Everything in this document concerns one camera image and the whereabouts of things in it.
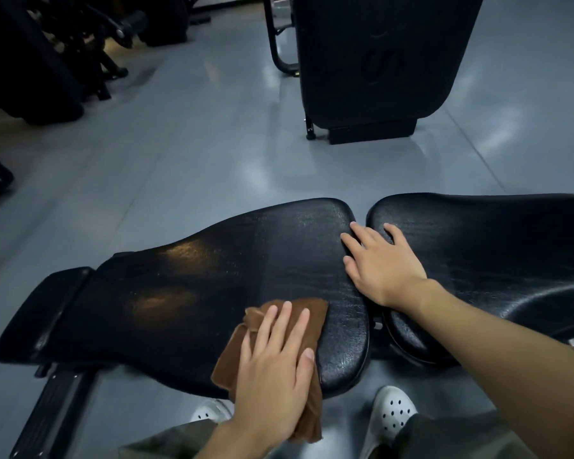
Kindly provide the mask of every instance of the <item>finger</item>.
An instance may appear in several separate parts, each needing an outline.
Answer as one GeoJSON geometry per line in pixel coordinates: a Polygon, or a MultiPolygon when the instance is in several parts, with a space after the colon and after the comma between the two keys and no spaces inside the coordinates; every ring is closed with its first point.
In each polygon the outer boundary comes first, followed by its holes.
{"type": "Polygon", "coordinates": [[[274,327],[272,328],[270,341],[268,341],[268,349],[271,349],[273,354],[278,354],[283,349],[283,343],[285,341],[285,330],[287,329],[287,324],[289,323],[291,309],[291,301],[285,301],[283,303],[281,314],[278,316],[278,319],[276,319],[276,324],[274,324],[274,327]]]}
{"type": "Polygon", "coordinates": [[[291,330],[289,339],[283,348],[284,353],[292,354],[293,361],[296,361],[298,357],[298,352],[300,351],[300,345],[302,344],[302,338],[304,337],[304,332],[306,331],[306,326],[308,325],[308,320],[310,319],[310,310],[304,308],[297,323],[291,330]]]}
{"type": "Polygon", "coordinates": [[[244,365],[251,360],[251,331],[247,331],[247,334],[242,339],[242,345],[240,346],[240,364],[239,371],[242,370],[244,365]]]}
{"type": "Polygon", "coordinates": [[[396,227],[393,224],[383,224],[383,227],[393,237],[394,245],[404,245],[404,246],[408,246],[410,248],[410,246],[408,245],[408,242],[406,241],[406,237],[404,236],[402,231],[400,229],[398,229],[398,227],[396,227]]]}
{"type": "Polygon", "coordinates": [[[340,234],[340,239],[344,245],[349,249],[355,260],[361,259],[364,247],[359,244],[359,242],[351,237],[349,234],[340,234]]]}
{"type": "Polygon", "coordinates": [[[270,329],[276,317],[278,308],[273,304],[270,306],[264,316],[264,321],[260,325],[260,330],[257,332],[257,339],[255,341],[255,348],[253,349],[253,357],[259,356],[266,349],[268,345],[268,337],[270,336],[270,329]]]}
{"type": "Polygon", "coordinates": [[[351,222],[351,230],[355,232],[355,235],[357,235],[359,241],[366,248],[369,248],[373,246],[374,243],[376,243],[372,237],[370,237],[370,234],[366,231],[365,227],[362,227],[357,222],[351,222]]]}
{"type": "Polygon", "coordinates": [[[344,269],[346,270],[347,275],[351,277],[353,283],[357,285],[361,278],[359,275],[359,268],[357,267],[357,262],[355,262],[355,260],[351,256],[345,256],[344,258],[342,258],[342,261],[344,262],[344,269]]]}
{"type": "Polygon", "coordinates": [[[307,347],[302,352],[298,361],[298,368],[296,369],[296,391],[304,400],[308,397],[308,389],[310,388],[310,380],[313,378],[313,373],[314,351],[307,347]]]}
{"type": "Polygon", "coordinates": [[[386,242],[387,240],[385,240],[381,234],[379,232],[377,232],[374,229],[371,229],[370,227],[366,227],[365,231],[369,233],[370,237],[376,242],[386,242]]]}

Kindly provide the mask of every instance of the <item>forearm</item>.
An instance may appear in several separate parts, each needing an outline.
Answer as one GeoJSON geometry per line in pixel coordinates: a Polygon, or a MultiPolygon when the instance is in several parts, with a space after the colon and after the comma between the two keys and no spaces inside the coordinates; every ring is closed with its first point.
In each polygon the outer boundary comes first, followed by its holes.
{"type": "Polygon", "coordinates": [[[573,348],[458,300],[435,281],[409,314],[472,375],[540,457],[574,457],[573,348]]]}
{"type": "Polygon", "coordinates": [[[195,459],[262,459],[266,451],[231,421],[218,425],[195,459]]]}

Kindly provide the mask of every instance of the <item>towel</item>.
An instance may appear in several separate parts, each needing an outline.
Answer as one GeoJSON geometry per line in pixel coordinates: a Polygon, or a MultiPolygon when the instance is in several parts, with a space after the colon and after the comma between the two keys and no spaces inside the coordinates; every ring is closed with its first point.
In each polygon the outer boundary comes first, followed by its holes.
{"type": "MultiPolygon", "coordinates": [[[[251,348],[254,348],[257,331],[264,320],[264,316],[266,315],[268,308],[273,304],[276,305],[278,307],[278,316],[283,308],[283,302],[283,300],[277,299],[265,303],[260,308],[247,308],[245,310],[243,323],[239,324],[236,330],[234,330],[228,345],[219,357],[210,379],[218,387],[230,392],[230,400],[235,401],[236,399],[236,381],[238,379],[240,347],[242,345],[242,340],[247,334],[247,329],[251,330],[251,348]]],[[[298,321],[302,310],[304,308],[308,308],[310,310],[310,320],[308,321],[308,326],[306,327],[306,332],[304,333],[304,338],[302,339],[302,344],[300,345],[300,350],[298,352],[299,360],[302,351],[307,347],[312,348],[316,353],[317,342],[321,337],[321,330],[325,323],[327,314],[327,301],[320,298],[300,298],[293,301],[292,304],[293,308],[291,310],[289,324],[287,325],[285,342],[289,338],[291,329],[293,329],[298,321]]],[[[307,441],[309,443],[314,443],[321,439],[321,409],[321,382],[319,380],[319,373],[317,372],[317,366],[315,364],[313,378],[310,381],[310,390],[308,391],[306,406],[298,424],[296,425],[295,431],[291,435],[290,441],[307,441]]]]}

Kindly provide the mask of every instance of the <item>foot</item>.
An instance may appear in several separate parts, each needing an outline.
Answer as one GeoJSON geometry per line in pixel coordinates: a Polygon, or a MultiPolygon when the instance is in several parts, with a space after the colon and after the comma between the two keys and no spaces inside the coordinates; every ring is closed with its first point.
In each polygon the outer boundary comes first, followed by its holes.
{"type": "Polygon", "coordinates": [[[212,420],[216,424],[221,424],[231,418],[232,411],[224,401],[206,399],[191,415],[190,422],[212,420]]]}
{"type": "Polygon", "coordinates": [[[398,387],[381,388],[374,398],[368,432],[359,459],[368,459],[380,444],[391,446],[408,419],[416,413],[414,403],[398,387]]]}

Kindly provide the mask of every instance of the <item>pants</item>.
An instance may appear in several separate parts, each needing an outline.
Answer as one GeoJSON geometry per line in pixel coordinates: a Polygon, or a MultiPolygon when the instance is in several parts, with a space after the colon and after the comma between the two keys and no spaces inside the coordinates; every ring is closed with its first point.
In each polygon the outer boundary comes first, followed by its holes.
{"type": "MultiPolygon", "coordinates": [[[[217,425],[200,420],[170,428],[123,446],[114,459],[193,459],[217,425]]],[[[535,459],[519,437],[489,412],[467,419],[431,420],[416,414],[392,447],[377,448],[370,459],[535,459]]]]}

